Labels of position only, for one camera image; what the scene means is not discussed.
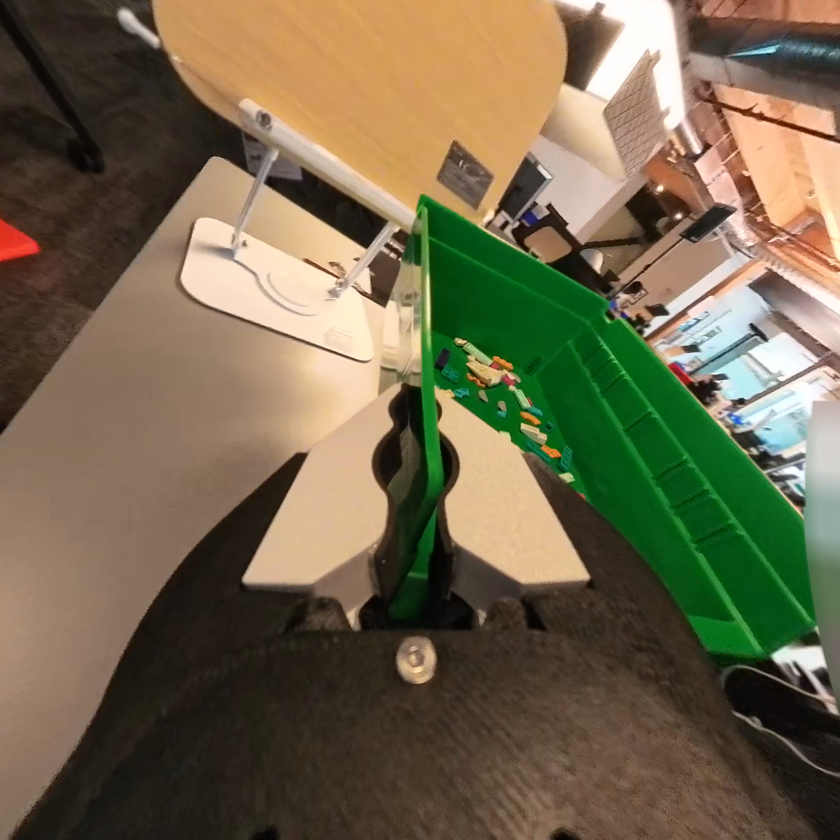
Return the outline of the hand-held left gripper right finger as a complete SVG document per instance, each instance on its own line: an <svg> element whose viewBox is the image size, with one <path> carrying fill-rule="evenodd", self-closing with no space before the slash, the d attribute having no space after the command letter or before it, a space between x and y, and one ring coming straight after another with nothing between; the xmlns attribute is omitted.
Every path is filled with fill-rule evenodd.
<svg viewBox="0 0 840 840"><path fill-rule="evenodd" d="M588 585L590 572L520 448L459 402L437 409L448 468L434 547L442 623L480 627L500 601Z"/></svg>

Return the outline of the white pegboard panel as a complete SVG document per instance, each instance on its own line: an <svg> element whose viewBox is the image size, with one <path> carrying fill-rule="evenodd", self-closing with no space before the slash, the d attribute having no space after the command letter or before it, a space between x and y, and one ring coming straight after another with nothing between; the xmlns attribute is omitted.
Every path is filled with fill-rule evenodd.
<svg viewBox="0 0 840 840"><path fill-rule="evenodd" d="M665 141L665 116L658 97L655 69L659 50L647 50L604 108L604 118L626 176L643 170Z"/></svg>

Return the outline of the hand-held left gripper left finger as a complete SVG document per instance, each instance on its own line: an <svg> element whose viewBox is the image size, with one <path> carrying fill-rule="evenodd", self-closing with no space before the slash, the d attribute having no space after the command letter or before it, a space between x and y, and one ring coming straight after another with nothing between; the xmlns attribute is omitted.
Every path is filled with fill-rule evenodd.
<svg viewBox="0 0 840 840"><path fill-rule="evenodd" d="M424 498L419 391L393 385L306 454L242 578L256 592L332 599L352 627L406 577Z"/></svg>

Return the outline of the black table leg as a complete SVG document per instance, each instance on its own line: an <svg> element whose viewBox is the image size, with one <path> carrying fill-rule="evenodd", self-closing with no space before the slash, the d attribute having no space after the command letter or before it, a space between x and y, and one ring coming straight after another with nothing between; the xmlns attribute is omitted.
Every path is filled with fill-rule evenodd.
<svg viewBox="0 0 840 840"><path fill-rule="evenodd" d="M1 26L67 125L70 136L66 153L70 163L79 172L104 173L106 162L99 142L81 117L63 76L15 2L1 2Z"/></svg>

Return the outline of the green plastic bin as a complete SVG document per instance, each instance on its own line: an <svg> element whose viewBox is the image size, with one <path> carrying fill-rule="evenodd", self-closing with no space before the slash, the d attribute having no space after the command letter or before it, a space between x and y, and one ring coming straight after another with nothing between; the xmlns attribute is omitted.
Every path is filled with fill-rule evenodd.
<svg viewBox="0 0 840 840"><path fill-rule="evenodd" d="M584 499L642 555L717 658L816 629L801 513L606 301L428 196L406 261L433 333L535 375Z"/></svg>

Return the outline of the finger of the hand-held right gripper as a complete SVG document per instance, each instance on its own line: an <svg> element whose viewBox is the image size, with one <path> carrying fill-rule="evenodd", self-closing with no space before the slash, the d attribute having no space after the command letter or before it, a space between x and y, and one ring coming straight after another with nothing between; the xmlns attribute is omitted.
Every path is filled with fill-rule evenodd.
<svg viewBox="0 0 840 840"><path fill-rule="evenodd" d="M805 544L826 668L839 697L839 404L816 402L805 458Z"/></svg>

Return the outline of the pile of loose lego pieces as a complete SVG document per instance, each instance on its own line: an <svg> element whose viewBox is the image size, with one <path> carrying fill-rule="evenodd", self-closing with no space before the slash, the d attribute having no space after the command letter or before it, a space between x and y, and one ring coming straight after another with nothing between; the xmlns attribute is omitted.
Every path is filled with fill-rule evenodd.
<svg viewBox="0 0 840 840"><path fill-rule="evenodd" d="M560 414L550 408L534 374L498 355L489 357L466 339L437 332L433 361L438 388L585 496Z"/></svg>

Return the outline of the wooden board stand white base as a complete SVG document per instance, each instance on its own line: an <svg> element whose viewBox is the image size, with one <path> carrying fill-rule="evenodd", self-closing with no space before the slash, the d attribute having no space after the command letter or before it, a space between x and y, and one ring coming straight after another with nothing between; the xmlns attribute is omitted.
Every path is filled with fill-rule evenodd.
<svg viewBox="0 0 840 840"><path fill-rule="evenodd" d="M363 363L374 347L354 283L397 230L412 230L422 196L475 223L494 214L558 99L569 50L556 4L544 1L159 1L152 10L155 31L126 7L117 18L265 148L236 223L193 223L184 291ZM280 156L384 220L344 278L246 233Z"/></svg>

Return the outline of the red triangular object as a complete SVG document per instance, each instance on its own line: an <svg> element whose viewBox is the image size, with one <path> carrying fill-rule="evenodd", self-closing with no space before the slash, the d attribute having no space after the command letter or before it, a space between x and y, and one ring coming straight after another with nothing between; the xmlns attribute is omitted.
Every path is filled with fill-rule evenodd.
<svg viewBox="0 0 840 840"><path fill-rule="evenodd" d="M2 263L36 256L40 253L40 246L34 239L3 219L0 221L0 229L0 260Z"/></svg>

